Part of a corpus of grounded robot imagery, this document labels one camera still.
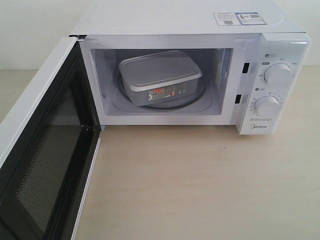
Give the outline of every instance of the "microwave top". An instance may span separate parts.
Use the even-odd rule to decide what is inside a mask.
[[[71,35],[304,33],[272,0],[96,0]]]

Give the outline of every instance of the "mesh screen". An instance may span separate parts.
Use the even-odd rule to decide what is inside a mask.
[[[27,154],[31,163],[16,197],[43,232],[50,221],[59,190],[81,132],[71,90],[54,104]]]

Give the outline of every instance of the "food container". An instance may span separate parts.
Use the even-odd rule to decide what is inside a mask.
[[[202,76],[194,61],[179,50],[126,59],[119,69],[126,94],[137,106],[193,94]]]

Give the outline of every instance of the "brand logo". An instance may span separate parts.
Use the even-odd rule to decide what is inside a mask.
[[[266,129],[267,126],[265,125],[256,125],[256,124],[252,124],[251,125],[251,129]]]

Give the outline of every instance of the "white wall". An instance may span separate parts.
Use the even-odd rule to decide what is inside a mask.
[[[275,1],[312,39],[304,64],[320,65],[320,1]],[[91,2],[0,0],[0,69],[38,69],[59,39],[69,35]]]

